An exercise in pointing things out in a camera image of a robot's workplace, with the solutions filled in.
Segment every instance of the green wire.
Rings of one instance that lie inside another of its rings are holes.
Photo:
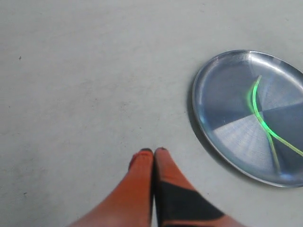
[[[286,146],[288,146],[290,149],[292,149],[293,151],[295,151],[297,154],[301,155],[303,157],[303,152],[301,150],[299,150],[298,148],[296,148],[295,146],[293,146],[292,144],[290,144],[289,142],[287,142],[286,140],[284,140],[283,138],[279,137],[274,131],[272,131],[269,126],[265,123],[265,121],[263,120],[262,116],[259,113],[258,107],[257,107],[257,102],[256,102],[256,95],[257,95],[257,89],[261,80],[261,75],[258,77],[253,90],[252,90],[252,106],[253,106],[253,110],[254,110],[254,114],[257,117],[258,121],[260,122],[261,126],[263,127],[263,129],[269,133],[271,136],[273,136],[274,138],[276,138],[278,141],[280,141],[281,143],[285,144]],[[273,149],[273,153],[274,153],[274,159],[275,159],[275,163],[278,164],[278,159],[277,159],[277,155],[276,155],[276,150]]]

